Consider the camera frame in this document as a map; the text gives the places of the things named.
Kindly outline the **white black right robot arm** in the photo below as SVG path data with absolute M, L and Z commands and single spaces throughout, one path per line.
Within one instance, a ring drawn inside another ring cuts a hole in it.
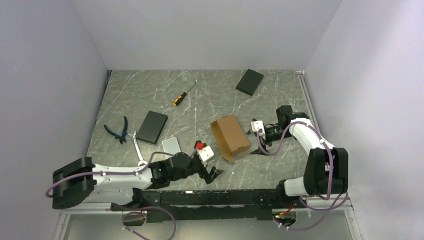
M 249 135 L 254 134 L 258 149 L 253 155 L 276 155 L 286 138 L 293 137 L 307 153 L 303 176 L 279 182 L 275 194 L 276 203 L 289 207 L 295 197 L 321 196 L 328 199 L 333 194 L 348 191 L 348 152 L 345 148 L 335 147 L 314 127 L 304 112 L 294 112 L 290 105 L 276 109 L 277 123 L 265 124 L 252 119 Z

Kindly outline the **brown cardboard box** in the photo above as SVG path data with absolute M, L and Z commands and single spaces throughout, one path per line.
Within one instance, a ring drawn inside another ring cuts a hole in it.
M 221 156 L 230 163 L 235 162 L 235 155 L 246 152 L 251 146 L 234 114 L 214 120 L 210 128 Z

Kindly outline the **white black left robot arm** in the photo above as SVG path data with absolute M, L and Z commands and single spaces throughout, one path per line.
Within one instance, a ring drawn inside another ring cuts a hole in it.
M 222 173 L 214 166 L 207 169 L 197 153 L 169 154 L 165 160 L 136 167 L 94 164 L 91 157 L 82 157 L 53 172 L 52 185 L 45 196 L 56 210 L 81 203 L 113 203 L 137 210 L 144 203 L 144 196 L 138 191 L 165 188 L 192 175 L 210 184 Z

